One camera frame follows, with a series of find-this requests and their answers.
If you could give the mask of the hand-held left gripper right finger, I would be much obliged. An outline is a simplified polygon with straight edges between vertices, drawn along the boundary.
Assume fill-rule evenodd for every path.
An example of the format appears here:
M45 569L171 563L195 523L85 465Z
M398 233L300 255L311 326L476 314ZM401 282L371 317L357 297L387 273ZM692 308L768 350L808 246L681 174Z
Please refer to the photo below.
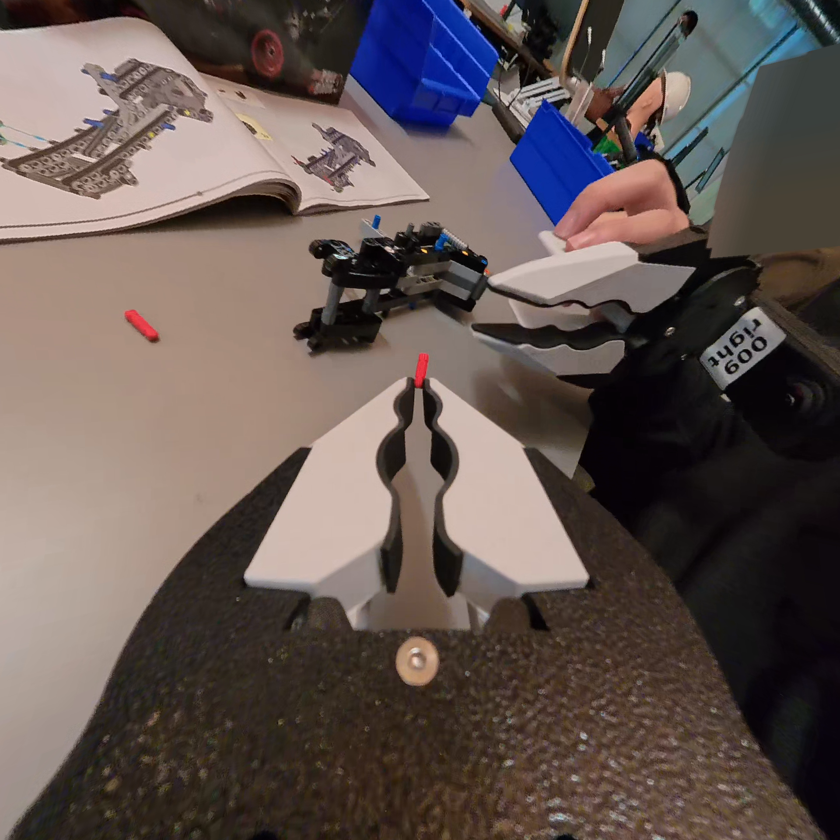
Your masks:
M504 599L585 588L590 575L515 437L438 380L422 388L430 463L443 481L434 502L433 560L440 589L481 629Z

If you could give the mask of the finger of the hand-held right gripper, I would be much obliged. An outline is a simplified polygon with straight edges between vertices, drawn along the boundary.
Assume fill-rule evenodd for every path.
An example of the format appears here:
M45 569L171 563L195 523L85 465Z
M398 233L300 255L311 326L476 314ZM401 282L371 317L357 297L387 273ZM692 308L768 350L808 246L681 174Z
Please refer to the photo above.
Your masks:
M529 329L518 323L475 323L471 333L493 350L557 377L609 374L627 351L625 337L603 322L571 331L554 325Z
M570 253L556 250L494 274L487 286L511 301L522 327L581 329L606 304L616 304L632 317L651 312L672 298L693 272L691 266L644 261L628 245L607 243Z

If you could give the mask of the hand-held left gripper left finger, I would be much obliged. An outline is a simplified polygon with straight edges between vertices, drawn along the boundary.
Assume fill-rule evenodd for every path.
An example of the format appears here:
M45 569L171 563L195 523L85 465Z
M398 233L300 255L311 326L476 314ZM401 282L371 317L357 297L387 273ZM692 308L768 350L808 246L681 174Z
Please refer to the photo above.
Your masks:
M305 452L297 476L245 572L249 587L337 601L353 629L394 593L403 562L394 477L406 463L413 378L396 381Z

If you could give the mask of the black grey toy brick assembly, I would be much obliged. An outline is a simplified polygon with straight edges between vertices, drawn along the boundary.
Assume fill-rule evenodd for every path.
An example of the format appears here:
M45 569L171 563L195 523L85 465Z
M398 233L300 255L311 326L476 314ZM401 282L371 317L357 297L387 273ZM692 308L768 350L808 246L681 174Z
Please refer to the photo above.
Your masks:
M409 224L388 237L380 222L378 216L363 221L357 248L334 238L310 243L329 293L324 306L292 331L309 352L370 345L391 311L424 301L472 312L487 288L487 258L445 226Z

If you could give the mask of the person's right forearm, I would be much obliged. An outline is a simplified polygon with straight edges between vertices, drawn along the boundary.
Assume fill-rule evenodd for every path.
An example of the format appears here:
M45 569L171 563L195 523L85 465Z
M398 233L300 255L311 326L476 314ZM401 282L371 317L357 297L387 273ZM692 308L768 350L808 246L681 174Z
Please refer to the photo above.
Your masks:
M688 195L675 168L660 159L640 161L633 170L633 207L636 215L653 215L645 224L646 239L635 244L640 253L651 254L688 241L690 235L708 237L712 218L704 223L690 220ZM809 304L838 281L838 247L758 255L763 266L762 289L793 312Z

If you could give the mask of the person's right hand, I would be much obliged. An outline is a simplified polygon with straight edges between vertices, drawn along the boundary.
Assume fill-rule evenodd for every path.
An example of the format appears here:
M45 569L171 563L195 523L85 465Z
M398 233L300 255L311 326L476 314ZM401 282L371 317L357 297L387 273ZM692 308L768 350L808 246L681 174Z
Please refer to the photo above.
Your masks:
M686 230L688 207L673 165L655 156L589 184L553 233L568 252L611 242L650 245Z

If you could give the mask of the blue plastic storage bin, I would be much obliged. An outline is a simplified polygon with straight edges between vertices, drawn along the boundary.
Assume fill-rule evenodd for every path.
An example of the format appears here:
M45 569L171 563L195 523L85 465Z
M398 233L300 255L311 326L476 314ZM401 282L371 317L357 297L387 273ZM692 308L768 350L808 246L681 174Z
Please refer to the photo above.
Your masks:
M393 120L446 129L471 117L497 49L452 1L374 1L350 75Z
M614 172L592 142L552 104L539 107L510 162L553 224L590 184Z

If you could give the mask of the person's black clothing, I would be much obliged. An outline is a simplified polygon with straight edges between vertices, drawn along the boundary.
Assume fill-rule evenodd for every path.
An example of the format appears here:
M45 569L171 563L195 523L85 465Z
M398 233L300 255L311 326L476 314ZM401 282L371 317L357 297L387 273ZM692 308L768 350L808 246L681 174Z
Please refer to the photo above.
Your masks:
M838 458L742 436L679 469L588 473L688 606L782 780L838 838Z

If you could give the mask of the white hard hat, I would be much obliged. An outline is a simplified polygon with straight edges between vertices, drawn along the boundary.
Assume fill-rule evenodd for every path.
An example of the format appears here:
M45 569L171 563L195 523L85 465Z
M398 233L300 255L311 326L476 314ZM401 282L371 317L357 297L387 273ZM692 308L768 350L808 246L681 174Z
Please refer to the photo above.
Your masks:
M662 153L665 140L661 126L678 116L687 105L691 93L691 78L679 70L663 70L660 74L663 102L656 112L651 138L654 150Z

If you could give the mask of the black metal stand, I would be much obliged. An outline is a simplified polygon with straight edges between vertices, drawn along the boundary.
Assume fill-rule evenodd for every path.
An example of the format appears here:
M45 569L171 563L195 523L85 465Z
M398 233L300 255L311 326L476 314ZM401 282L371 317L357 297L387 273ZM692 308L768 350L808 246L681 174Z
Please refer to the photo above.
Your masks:
M618 141L617 160L625 165L638 159L636 138L655 127L655 115L663 102L660 74L676 51L693 33L698 23L694 10L685 11L667 36L643 64L636 76L621 90L606 111L602 137L614 134Z

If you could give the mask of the curved wooden board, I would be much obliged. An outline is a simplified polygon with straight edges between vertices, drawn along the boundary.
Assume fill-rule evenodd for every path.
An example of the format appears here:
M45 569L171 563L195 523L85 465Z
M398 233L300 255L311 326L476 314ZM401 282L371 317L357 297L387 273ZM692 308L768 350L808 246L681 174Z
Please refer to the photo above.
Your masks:
M562 87L574 93L585 66L590 50L590 36L587 34L585 16L590 1L580 1L574 16L570 33L565 42L563 57L560 63L560 82Z

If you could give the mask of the open instruction booklet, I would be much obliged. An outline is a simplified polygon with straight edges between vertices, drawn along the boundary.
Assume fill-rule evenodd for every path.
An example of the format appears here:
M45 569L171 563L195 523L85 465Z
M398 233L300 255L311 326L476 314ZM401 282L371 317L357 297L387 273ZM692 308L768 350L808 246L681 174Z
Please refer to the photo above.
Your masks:
M429 199L352 111L206 76L142 19L4 29L1 43L2 243L234 196L294 215Z

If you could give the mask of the dark toy set box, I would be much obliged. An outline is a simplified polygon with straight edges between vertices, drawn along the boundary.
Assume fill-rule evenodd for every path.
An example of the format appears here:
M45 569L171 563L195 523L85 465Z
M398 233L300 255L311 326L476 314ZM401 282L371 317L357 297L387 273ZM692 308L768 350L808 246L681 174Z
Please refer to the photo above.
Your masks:
M201 72L338 104L372 1L122 2Z

